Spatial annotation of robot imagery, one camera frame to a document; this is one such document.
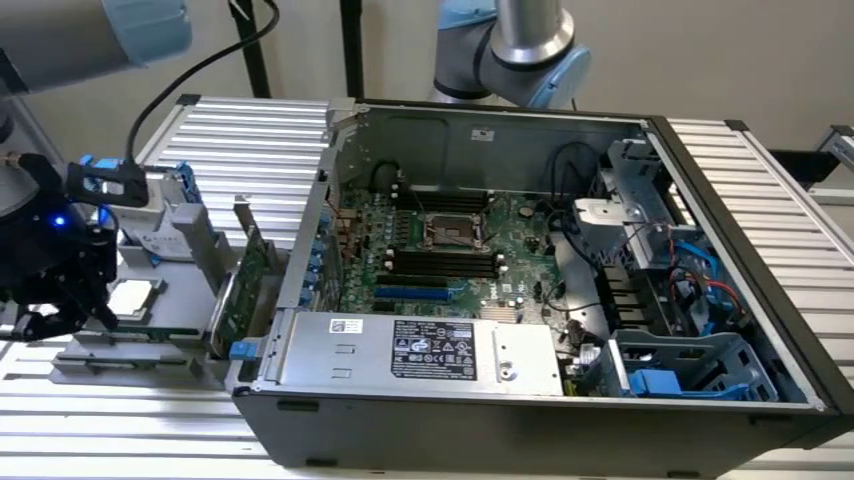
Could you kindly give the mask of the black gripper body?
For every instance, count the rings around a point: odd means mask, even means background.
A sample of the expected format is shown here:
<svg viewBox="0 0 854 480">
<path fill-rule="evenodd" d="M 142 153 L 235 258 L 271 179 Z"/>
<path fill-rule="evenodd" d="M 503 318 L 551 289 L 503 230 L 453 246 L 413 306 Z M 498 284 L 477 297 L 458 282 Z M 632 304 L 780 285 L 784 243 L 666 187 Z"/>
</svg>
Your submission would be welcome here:
<svg viewBox="0 0 854 480">
<path fill-rule="evenodd" d="M 35 198 L 2 217 L 2 300 L 95 306 L 116 273 L 116 226 L 63 198 Z"/>
</svg>

